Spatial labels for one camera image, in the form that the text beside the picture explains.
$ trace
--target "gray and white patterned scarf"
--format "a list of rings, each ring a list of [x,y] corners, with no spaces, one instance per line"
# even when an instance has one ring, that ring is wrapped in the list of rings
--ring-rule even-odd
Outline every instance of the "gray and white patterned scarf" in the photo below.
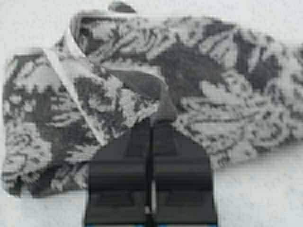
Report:
[[[303,138],[300,48],[215,18],[81,11],[6,75],[2,180],[16,196],[85,189],[94,154],[151,116],[177,113],[213,169]]]

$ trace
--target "white surface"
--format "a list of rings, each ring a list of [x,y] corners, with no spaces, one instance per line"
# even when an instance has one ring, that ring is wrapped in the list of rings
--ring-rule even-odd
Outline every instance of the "white surface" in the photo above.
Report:
[[[19,47],[51,46],[80,9],[109,0],[0,0],[0,66]],[[154,15],[207,15],[237,22],[289,45],[303,43],[301,0],[129,0]],[[3,151],[3,134],[0,135]],[[291,227],[303,223],[303,144],[275,149],[257,161],[217,171],[220,227]],[[0,152],[0,162],[4,152]],[[86,193],[16,199],[0,189],[0,227],[80,227]]]

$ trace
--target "scarf fold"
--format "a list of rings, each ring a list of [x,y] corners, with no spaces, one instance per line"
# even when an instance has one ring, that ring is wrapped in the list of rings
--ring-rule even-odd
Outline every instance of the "scarf fold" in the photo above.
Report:
[[[213,169],[303,137],[299,47],[215,18],[81,11],[6,75],[2,180],[17,196],[85,189],[94,154],[147,117],[172,121]]]

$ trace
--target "paisley pattern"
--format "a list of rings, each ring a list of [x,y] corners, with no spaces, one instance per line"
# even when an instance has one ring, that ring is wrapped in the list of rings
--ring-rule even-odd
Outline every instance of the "paisley pattern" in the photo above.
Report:
[[[214,169],[303,138],[302,48],[209,17],[85,15],[52,48],[68,87],[42,50],[7,65],[9,193],[86,188],[91,158],[157,112],[162,85],[178,112],[172,125]],[[85,57],[73,54],[72,41]]]

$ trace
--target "fabric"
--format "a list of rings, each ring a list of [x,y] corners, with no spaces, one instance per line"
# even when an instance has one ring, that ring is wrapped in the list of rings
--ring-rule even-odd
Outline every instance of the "fabric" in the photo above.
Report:
[[[86,189],[94,154],[147,117],[172,120],[213,169],[302,139],[299,47],[216,18],[126,12],[81,11],[53,47],[8,59],[7,192]]]

